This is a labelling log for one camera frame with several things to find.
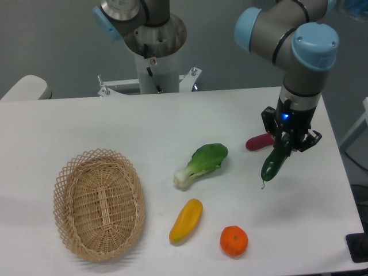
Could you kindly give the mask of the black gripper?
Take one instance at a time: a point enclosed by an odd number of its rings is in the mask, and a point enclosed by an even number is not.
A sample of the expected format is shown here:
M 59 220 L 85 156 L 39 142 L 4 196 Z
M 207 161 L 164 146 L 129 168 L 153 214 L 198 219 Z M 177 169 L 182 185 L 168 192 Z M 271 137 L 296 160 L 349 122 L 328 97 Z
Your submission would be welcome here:
M 297 143 L 296 150 L 304 152 L 314 147 L 322 138 L 321 133 L 311 130 L 311 121 L 316 107 L 308 110 L 292 109 L 291 104 L 279 98 L 276 110 L 270 106 L 261 112 L 265 131 L 273 138 L 273 147 L 281 141 L 281 133 L 305 136 Z

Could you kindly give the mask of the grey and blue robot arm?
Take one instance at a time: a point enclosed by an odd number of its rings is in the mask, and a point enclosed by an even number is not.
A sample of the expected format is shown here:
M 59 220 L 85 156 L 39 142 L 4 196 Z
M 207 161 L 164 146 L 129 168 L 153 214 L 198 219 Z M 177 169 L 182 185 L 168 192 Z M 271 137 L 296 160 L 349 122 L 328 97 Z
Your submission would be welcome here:
M 239 46 L 285 74 L 277 107 L 266 108 L 262 120 L 276 140 L 287 133 L 295 151 L 321 139 L 311 121 L 335 64 L 339 36 L 319 20 L 334 6 L 334 1 L 277 1 L 267 11 L 248 8 L 235 25 Z M 177 65 L 187 30 L 169 1 L 101 1 L 93 15 L 108 38 L 122 39 L 134 54 L 142 94 L 192 89 L 195 75 L 181 79 Z

